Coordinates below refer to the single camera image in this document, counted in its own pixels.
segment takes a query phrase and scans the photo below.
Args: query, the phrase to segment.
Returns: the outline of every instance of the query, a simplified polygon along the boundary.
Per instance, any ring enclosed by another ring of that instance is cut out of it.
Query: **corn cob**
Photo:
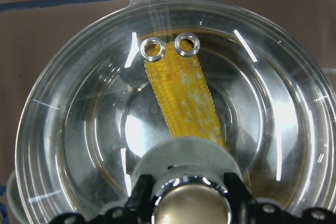
[[[192,49],[185,40],[180,47],[184,51]],[[147,54],[154,56],[159,49],[156,46]],[[145,61],[145,68],[172,136],[202,137],[224,147],[213,99],[197,55],[180,56],[174,42],[168,42],[165,49],[162,59]]]

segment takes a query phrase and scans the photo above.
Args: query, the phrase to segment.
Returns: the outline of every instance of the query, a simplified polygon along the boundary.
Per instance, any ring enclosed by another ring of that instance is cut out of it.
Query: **toy corn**
[[[164,44],[157,38],[150,38],[147,46],[150,42],[155,46],[145,48],[146,45],[142,45],[142,54],[147,56],[145,68],[172,136],[202,137],[224,147],[201,65],[196,54],[190,55],[192,46],[185,39],[178,41],[178,45],[176,40],[175,44]]]

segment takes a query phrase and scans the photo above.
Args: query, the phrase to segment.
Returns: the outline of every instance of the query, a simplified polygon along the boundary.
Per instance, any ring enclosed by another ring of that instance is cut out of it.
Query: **metal ring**
[[[149,45],[158,45],[160,47],[160,51],[156,54],[156,55],[148,55],[146,53],[146,49]],[[160,40],[159,38],[155,38],[155,37],[150,37],[148,39],[145,39],[140,46],[140,53],[142,54],[142,56],[150,62],[155,62],[160,60],[164,54],[165,54],[165,45],[163,43],[162,40]]]
[[[193,49],[190,51],[184,51],[180,46],[182,40],[190,40],[194,44]],[[198,39],[198,37],[192,33],[179,34],[175,38],[175,50],[179,55],[183,57],[191,57],[199,51],[199,43],[200,40]]]

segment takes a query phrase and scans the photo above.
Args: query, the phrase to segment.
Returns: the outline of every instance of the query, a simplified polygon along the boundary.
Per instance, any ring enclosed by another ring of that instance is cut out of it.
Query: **yellow corn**
[[[185,40],[180,46],[185,51],[192,49]],[[158,51],[156,47],[148,54]],[[224,147],[213,99],[197,56],[182,57],[175,51],[174,42],[168,42],[164,57],[156,62],[145,61],[145,68],[172,136],[198,136]]]

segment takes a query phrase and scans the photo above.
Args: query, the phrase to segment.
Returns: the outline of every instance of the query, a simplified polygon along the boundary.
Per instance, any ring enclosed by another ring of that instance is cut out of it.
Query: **transparent lid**
[[[17,136],[20,196],[31,222],[70,211],[93,218],[126,199],[140,158],[171,137],[140,43],[193,33],[225,135],[245,184],[289,212],[335,209],[335,99],[307,53],[247,10],[159,0],[120,10],[76,35],[47,66]]]

